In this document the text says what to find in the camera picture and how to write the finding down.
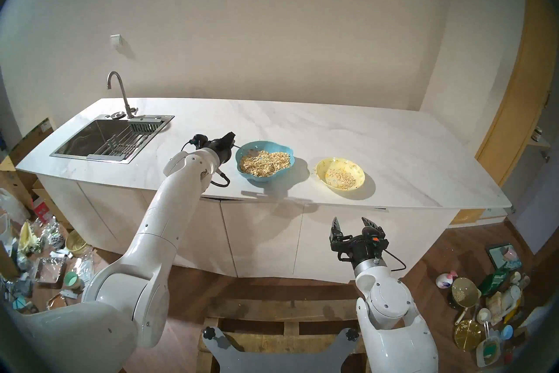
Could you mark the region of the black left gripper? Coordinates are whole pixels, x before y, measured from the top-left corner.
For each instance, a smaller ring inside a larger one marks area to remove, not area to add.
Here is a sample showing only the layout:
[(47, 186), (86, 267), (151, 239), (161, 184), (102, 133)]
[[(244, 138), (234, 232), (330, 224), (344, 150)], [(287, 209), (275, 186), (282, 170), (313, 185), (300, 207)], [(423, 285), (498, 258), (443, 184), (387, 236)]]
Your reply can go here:
[(235, 143), (235, 133), (228, 132), (223, 138), (209, 141), (209, 149), (216, 153), (219, 160), (219, 167), (231, 158), (231, 149)]

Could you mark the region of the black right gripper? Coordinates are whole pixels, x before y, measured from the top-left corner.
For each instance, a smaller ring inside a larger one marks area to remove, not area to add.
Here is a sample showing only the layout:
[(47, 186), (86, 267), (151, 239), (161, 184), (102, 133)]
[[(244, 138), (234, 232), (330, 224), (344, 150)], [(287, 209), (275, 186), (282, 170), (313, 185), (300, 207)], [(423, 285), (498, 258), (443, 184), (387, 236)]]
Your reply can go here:
[(363, 222), (363, 236), (344, 236), (337, 217), (333, 218), (330, 230), (330, 247), (337, 253), (340, 262), (349, 262), (352, 267), (369, 259), (382, 259), (382, 252), (388, 248), (388, 240), (381, 239), (380, 227), (366, 217)]

